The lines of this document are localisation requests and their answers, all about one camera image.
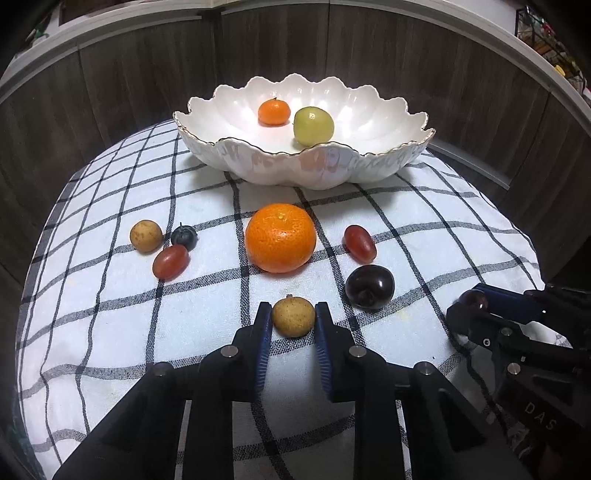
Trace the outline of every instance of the white cloth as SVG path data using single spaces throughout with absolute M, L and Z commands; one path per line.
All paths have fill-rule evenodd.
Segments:
M 262 273 L 243 247 L 249 218 L 275 202 L 313 212 L 316 250 L 296 273 Z M 167 234 L 180 223 L 199 232 L 189 266 L 163 287 L 151 272 L 157 252 L 142 255 L 129 243 L 129 230 L 142 219 Z M 351 224 L 373 235 L 375 263 L 394 274 L 394 299 L 375 314 L 343 301 L 343 282 L 358 266 L 342 247 Z M 259 302 L 286 294 L 328 302 L 335 322 L 358 323 L 357 343 L 389 362 L 438 365 L 478 410 L 490 411 L 438 318 L 481 280 L 517 292 L 543 286 L 527 237 L 427 152 L 377 184 L 322 192 L 261 187 L 203 165 L 173 123 L 159 124 L 74 175 L 47 222 L 17 336 L 28 438 L 51 478 L 146 363 L 195 363 L 230 343 L 237 328 L 253 321 Z M 547 329 L 539 333 L 556 339 Z M 234 406 L 237 479 L 352 477 L 354 406 L 325 399 L 312 343 L 312 334 L 287 340 L 274 332 L 262 404 Z M 470 350 L 493 389 L 489 352 Z M 267 456 L 269 441 L 279 455 Z

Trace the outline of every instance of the wooden cabinet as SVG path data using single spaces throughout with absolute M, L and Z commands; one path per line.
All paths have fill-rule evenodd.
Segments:
M 327 75 L 374 85 L 428 112 L 437 138 L 513 178 L 548 92 L 500 55 L 432 23 L 364 7 L 331 5 Z
M 15 385 L 14 339 L 21 291 L 21 285 L 0 265 L 0 430 L 3 431 L 6 425 L 12 423 L 12 394 Z
M 531 236 L 546 280 L 591 235 L 591 138 L 551 97 L 519 173 L 499 204 Z
M 221 23 L 222 83 L 244 87 L 257 75 L 277 82 L 294 72 L 314 82 L 326 76 L 328 4 L 238 11 L 223 14 Z
M 192 20 L 132 30 L 80 49 L 92 112 L 108 145 L 187 111 L 218 84 L 213 25 Z
M 0 104 L 0 265 L 21 284 L 41 228 L 72 174 L 106 148 L 77 53 Z
M 456 172 L 458 172 L 462 177 L 464 177 L 469 183 L 472 183 L 478 190 L 480 190 L 484 195 L 488 197 L 488 199 L 494 203 L 495 205 L 499 205 L 505 196 L 507 195 L 507 190 L 505 190 L 500 185 L 497 185 L 490 179 L 487 179 L 484 175 L 480 175 L 475 170 L 472 170 L 469 167 L 466 167 L 464 164 L 459 163 L 452 158 L 445 157 L 441 153 L 433 151 L 433 154 L 440 158 L 445 163 L 447 163 L 451 168 L 453 168 Z
M 99 10 L 124 3 L 125 0 L 63 0 L 61 4 L 60 25 L 82 15 L 98 12 Z

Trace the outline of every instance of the blueberry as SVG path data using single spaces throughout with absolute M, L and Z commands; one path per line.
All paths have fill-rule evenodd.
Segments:
M 197 245 L 197 231 L 191 225 L 181 223 L 170 235 L 170 243 L 183 245 L 190 252 Z

